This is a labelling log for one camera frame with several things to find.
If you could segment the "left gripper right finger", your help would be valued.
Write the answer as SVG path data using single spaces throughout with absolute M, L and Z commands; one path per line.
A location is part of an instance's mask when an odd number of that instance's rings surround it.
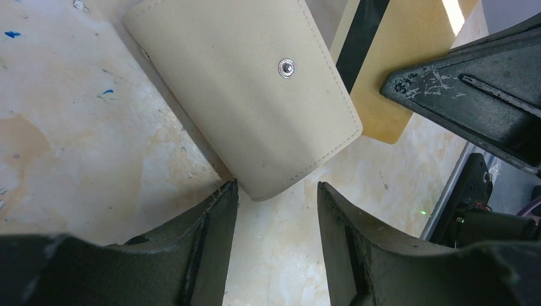
M 332 305 L 539 305 L 540 244 L 453 249 L 410 236 L 319 182 L 317 209 Z

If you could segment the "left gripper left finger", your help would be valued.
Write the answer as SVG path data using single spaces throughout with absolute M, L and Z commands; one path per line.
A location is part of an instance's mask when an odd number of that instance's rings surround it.
M 239 207 L 229 181 L 126 243 L 1 237 L 2 305 L 221 305 Z

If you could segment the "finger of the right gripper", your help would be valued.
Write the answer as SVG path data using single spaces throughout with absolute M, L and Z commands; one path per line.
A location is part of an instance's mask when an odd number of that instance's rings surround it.
M 382 94 L 540 174 L 540 16 L 397 73 Z

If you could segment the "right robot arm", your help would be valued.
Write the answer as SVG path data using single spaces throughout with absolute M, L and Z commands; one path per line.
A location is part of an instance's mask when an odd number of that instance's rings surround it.
M 540 176 L 540 15 L 388 74 L 385 98 L 464 138 L 472 152 L 428 239 L 453 248 L 484 240 L 540 240 L 540 188 L 529 207 L 499 212 L 482 154 Z

